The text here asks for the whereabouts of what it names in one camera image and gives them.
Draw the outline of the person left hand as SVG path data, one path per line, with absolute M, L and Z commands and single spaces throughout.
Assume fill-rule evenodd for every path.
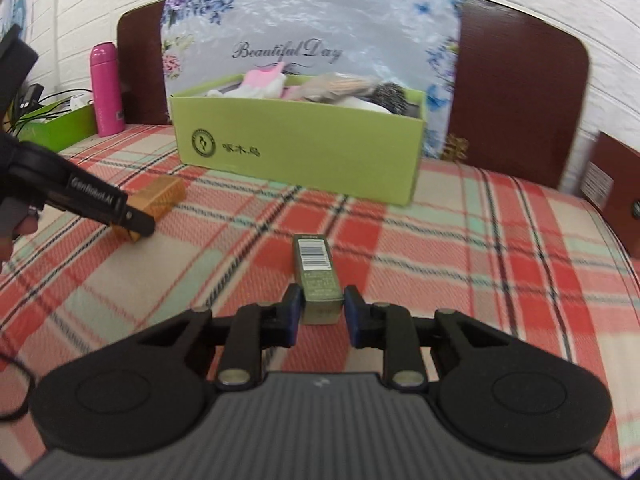
M 1 263 L 10 260 L 14 251 L 14 242 L 24 235 L 34 234 L 38 230 L 39 212 L 37 209 L 31 209 L 26 217 L 12 230 L 8 236 L 1 237 L 0 259 Z

